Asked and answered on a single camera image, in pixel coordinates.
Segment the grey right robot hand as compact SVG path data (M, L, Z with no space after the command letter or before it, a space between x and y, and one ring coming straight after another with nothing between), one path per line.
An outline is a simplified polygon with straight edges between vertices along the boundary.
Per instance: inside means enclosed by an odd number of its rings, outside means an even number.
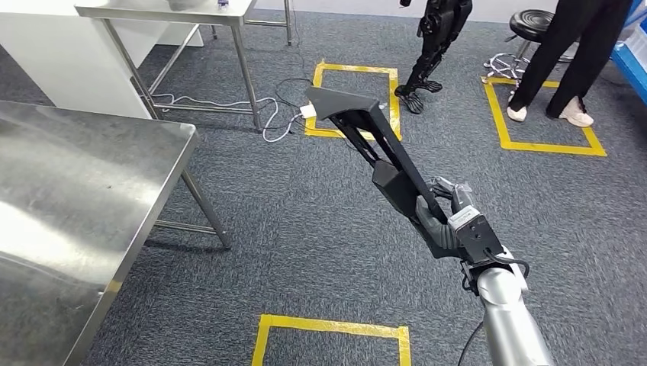
M427 187L429 192L435 196L440 196L450 201L453 214L468 205L473 205L472 191L465 184L454 184L443 177L433 177L427 183ZM454 246L455 234L447 223L439 221L439 214L432 212L432 208L421 195L417 197L416 215L420 224L438 246Z

